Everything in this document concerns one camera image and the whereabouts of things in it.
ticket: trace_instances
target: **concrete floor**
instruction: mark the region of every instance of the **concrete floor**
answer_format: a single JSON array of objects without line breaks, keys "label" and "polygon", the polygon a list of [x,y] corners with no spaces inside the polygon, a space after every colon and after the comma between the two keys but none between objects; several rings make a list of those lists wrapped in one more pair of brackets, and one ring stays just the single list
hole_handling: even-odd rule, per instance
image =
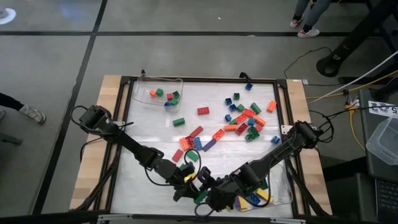
[{"label": "concrete floor", "polygon": [[[11,1],[0,5],[14,8],[17,17],[0,31],[92,31],[101,5],[89,1]],[[99,31],[255,31],[297,32],[289,22],[295,2],[282,1],[108,1]],[[323,32],[347,32],[366,15],[363,4],[333,4],[317,27]],[[26,215],[35,198],[52,154],[65,108],[82,65],[90,36],[1,36],[0,91],[47,114],[47,122],[36,126],[8,110],[0,131],[24,140],[15,147],[0,142],[0,217]],[[308,50],[334,49],[343,37],[236,37],[236,36],[97,36],[77,105],[96,103],[103,75],[149,75],[237,77],[245,71],[253,78],[284,78],[284,69]],[[315,69],[327,50],[301,58],[287,72],[289,78],[310,83],[332,84]],[[391,54],[384,41],[371,38],[351,55],[341,76],[359,76]],[[322,95],[335,86],[306,86],[308,96]],[[311,105],[328,113],[343,109],[344,97]],[[361,133],[359,114],[355,130]],[[313,123],[322,120],[312,114]],[[335,140],[320,144],[322,165],[330,166],[364,155],[351,137],[348,116],[333,120]],[[69,125],[65,143],[45,202],[45,213],[69,208],[79,169],[79,148],[86,135]]]}]

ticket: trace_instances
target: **white sneaker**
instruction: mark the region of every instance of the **white sneaker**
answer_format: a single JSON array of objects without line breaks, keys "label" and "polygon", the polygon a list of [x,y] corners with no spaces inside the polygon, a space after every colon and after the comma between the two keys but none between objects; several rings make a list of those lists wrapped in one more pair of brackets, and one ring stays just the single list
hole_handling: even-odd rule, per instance
[{"label": "white sneaker", "polygon": [[301,20],[299,20],[299,21],[293,19],[292,22],[290,22],[290,27],[296,28],[298,25],[300,25],[301,21],[303,21],[303,18],[301,18]]},{"label": "white sneaker", "polygon": [[37,124],[43,124],[45,121],[44,113],[34,108],[33,106],[25,105],[19,110],[19,112],[26,117],[34,120]]},{"label": "white sneaker", "polygon": [[301,29],[300,32],[298,32],[297,37],[300,38],[316,37],[319,35],[319,33],[320,33],[319,30],[316,28],[312,28],[307,33],[305,33],[303,29]]},{"label": "white sneaker", "polygon": [[5,115],[6,115],[5,111],[0,111],[0,121],[4,118]]}]

